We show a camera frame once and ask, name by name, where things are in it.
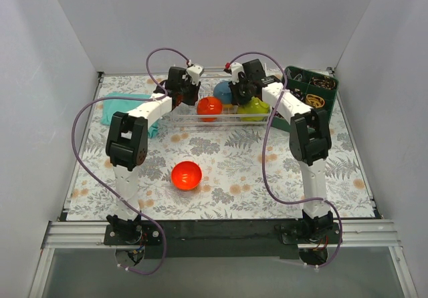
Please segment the lime green bowl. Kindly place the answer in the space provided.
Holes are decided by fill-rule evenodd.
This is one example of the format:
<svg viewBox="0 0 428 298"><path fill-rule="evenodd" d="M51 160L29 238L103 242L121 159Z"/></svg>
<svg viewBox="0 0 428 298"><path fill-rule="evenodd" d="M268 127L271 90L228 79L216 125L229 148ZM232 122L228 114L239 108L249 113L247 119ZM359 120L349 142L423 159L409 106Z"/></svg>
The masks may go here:
<svg viewBox="0 0 428 298"><path fill-rule="evenodd" d="M270 105L261 101L257 97L252 97L251 101L237 108L237 114L263 114L263 116L240 117L241 121L260 122L266 114L270 113Z"/></svg>

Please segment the blue grey bowl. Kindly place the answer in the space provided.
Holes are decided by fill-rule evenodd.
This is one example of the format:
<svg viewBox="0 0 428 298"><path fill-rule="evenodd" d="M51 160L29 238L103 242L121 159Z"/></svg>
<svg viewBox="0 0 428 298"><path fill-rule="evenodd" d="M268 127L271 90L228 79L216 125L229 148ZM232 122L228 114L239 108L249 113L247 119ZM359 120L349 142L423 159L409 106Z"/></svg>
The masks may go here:
<svg viewBox="0 0 428 298"><path fill-rule="evenodd" d="M213 89L213 96L221 101L222 104L232 103L232 93L227 81L219 82Z"/></svg>

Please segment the red orange bowl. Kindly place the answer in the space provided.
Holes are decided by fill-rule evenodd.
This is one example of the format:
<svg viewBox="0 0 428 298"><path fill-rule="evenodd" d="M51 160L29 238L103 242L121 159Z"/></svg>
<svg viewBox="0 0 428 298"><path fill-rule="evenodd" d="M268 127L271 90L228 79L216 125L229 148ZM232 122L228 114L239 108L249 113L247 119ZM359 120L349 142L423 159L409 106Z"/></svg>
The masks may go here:
<svg viewBox="0 0 428 298"><path fill-rule="evenodd" d="M198 115L218 115L221 114L222 111L223 105L221 100L213 96L202 98L197 104Z"/></svg>
<svg viewBox="0 0 428 298"><path fill-rule="evenodd" d="M179 190L192 190L202 179L202 170L198 164L191 161L178 163L171 172L171 180Z"/></svg>

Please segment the yellow orange bowl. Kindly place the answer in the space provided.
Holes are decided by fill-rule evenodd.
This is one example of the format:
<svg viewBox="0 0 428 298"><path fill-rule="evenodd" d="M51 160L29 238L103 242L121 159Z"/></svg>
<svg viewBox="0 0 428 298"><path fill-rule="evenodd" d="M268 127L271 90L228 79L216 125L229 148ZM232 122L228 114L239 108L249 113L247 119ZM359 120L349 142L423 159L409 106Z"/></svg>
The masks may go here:
<svg viewBox="0 0 428 298"><path fill-rule="evenodd" d="M222 114L236 114L238 106L233 104L223 104L222 105Z"/></svg>

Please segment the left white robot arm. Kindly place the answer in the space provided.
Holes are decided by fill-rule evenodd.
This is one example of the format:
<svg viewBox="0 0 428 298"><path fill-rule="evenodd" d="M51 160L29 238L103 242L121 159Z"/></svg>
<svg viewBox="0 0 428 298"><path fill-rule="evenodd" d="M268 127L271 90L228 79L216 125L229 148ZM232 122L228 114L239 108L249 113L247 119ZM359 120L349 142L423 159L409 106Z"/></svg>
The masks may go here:
<svg viewBox="0 0 428 298"><path fill-rule="evenodd" d="M138 169L148 152L148 129L179 104L196 104L203 73L204 67L198 64L171 67L167 79L141 105L112 116L106 154L113 165L119 199L116 213L107 216L107 221L112 232L129 245L144 235L138 209Z"/></svg>

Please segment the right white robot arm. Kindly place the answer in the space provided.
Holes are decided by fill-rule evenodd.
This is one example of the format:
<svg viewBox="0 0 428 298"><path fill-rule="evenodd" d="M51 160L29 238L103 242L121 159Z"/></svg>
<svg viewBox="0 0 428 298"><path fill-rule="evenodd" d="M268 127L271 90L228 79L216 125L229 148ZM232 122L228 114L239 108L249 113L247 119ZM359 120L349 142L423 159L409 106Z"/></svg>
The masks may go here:
<svg viewBox="0 0 428 298"><path fill-rule="evenodd" d="M233 102L242 104L260 97L272 107L268 122L279 114L290 126L289 148L300 167L304 187L302 218L290 233L296 238L317 243L334 226L327 200L326 160L332 146L328 113L300 101L289 89L288 78L268 77L258 59L246 63L230 61L225 72L231 75L229 87Z"/></svg>

